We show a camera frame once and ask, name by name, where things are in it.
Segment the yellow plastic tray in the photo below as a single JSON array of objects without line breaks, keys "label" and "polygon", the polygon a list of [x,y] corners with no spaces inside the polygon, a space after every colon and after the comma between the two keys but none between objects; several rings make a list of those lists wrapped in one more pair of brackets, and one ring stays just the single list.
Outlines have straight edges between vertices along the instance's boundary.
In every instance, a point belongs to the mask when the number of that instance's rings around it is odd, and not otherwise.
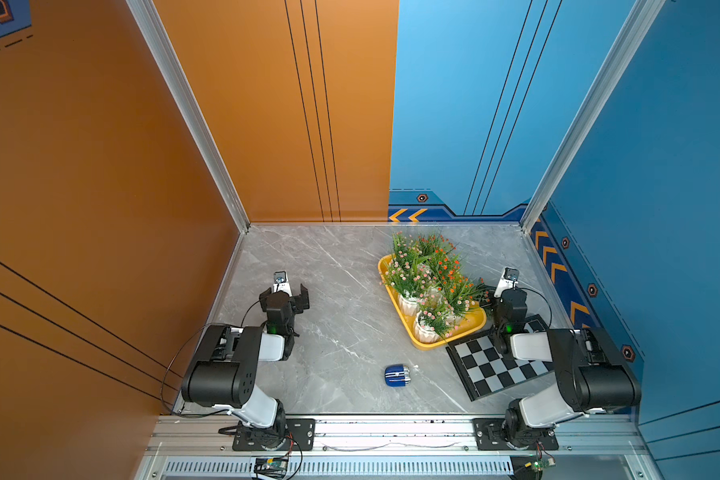
[{"label": "yellow plastic tray", "polygon": [[455,341],[487,322],[477,283],[462,272],[457,256],[396,248],[381,258],[378,271],[405,332],[420,350]]}]

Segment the orange flower back pot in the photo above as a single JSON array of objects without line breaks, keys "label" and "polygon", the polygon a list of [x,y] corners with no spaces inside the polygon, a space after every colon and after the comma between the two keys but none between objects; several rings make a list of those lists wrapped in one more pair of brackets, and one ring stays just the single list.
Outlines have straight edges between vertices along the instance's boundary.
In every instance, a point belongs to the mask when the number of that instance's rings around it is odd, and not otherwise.
[{"label": "orange flower back pot", "polygon": [[405,316],[415,317],[434,286],[426,263],[413,253],[393,253],[383,274],[383,283],[397,293],[397,304]]}]

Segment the pink flower white pot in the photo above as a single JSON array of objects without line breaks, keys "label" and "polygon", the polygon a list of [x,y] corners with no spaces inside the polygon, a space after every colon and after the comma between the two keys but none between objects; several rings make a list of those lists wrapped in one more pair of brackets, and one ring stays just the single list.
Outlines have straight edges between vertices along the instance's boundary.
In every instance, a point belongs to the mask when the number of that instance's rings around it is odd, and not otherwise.
[{"label": "pink flower white pot", "polygon": [[420,261],[422,253],[417,239],[398,232],[393,235],[392,241],[392,258],[395,262],[416,264]]}]

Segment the orange red flower pot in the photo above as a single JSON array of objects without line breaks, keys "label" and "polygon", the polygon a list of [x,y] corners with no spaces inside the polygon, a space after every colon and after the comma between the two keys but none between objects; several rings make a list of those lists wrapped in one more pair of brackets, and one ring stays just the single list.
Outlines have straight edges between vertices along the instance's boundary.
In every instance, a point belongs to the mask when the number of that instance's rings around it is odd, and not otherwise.
[{"label": "orange red flower pot", "polygon": [[433,257],[431,268],[440,292],[455,316],[465,316],[479,303],[479,285],[462,272],[458,255],[441,249]]}]

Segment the pink flower back pot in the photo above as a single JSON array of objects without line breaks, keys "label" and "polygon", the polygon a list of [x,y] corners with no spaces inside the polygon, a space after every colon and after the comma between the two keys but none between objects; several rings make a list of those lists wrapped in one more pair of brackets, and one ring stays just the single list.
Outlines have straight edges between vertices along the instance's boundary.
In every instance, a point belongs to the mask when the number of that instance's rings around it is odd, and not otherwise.
[{"label": "pink flower back pot", "polygon": [[460,318],[453,307],[439,294],[430,293],[419,302],[413,323],[414,338],[423,344],[446,340],[456,329]]}]

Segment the red flower white pot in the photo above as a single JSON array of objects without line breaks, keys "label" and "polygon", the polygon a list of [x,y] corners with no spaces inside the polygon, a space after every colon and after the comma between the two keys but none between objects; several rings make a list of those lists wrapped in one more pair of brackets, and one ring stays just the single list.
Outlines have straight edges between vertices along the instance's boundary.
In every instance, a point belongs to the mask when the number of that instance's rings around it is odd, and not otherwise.
[{"label": "red flower white pot", "polygon": [[449,239],[437,233],[420,236],[417,244],[421,255],[435,263],[445,261],[456,249]]}]

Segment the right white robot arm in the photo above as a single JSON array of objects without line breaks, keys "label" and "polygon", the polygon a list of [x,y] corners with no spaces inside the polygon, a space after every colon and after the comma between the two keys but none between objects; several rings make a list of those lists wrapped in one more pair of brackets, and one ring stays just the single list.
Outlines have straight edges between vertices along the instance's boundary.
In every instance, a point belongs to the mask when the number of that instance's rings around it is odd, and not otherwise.
[{"label": "right white robot arm", "polygon": [[556,383],[512,401],[499,433],[510,447],[536,446],[565,421],[596,411],[636,406],[642,391],[636,376],[603,328],[525,331],[527,292],[498,287],[493,295],[492,341],[503,360],[550,365]]}]

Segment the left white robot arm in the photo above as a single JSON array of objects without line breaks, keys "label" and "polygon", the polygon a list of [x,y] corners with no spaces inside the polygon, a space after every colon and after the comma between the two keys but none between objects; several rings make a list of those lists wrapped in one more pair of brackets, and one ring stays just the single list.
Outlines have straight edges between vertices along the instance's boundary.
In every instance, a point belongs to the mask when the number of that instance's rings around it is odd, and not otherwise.
[{"label": "left white robot arm", "polygon": [[295,316],[310,308],[309,291],[301,286],[293,296],[289,289],[268,289],[258,305],[266,314],[259,326],[207,327],[181,386],[185,401],[236,417],[237,424],[218,433],[248,451],[277,450],[292,440],[282,402],[264,393],[256,376],[261,362],[289,359],[298,337]]}]

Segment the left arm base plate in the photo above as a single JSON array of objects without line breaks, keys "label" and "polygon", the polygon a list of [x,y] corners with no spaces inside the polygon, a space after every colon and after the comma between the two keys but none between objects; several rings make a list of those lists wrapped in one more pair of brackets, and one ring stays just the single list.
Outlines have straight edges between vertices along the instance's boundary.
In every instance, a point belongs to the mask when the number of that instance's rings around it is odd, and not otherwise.
[{"label": "left arm base plate", "polygon": [[235,429],[232,449],[236,452],[286,452],[294,441],[303,451],[311,451],[315,436],[312,418],[287,418],[285,426],[267,429],[245,426],[239,422]]}]

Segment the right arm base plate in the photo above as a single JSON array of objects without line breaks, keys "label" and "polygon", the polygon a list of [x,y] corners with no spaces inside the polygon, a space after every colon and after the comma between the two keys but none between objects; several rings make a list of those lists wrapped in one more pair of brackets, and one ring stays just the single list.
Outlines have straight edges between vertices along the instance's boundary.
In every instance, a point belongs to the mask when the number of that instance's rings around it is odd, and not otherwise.
[{"label": "right arm base plate", "polygon": [[531,428],[523,421],[511,426],[504,418],[476,418],[472,427],[480,451],[556,451],[559,443],[552,428]]}]

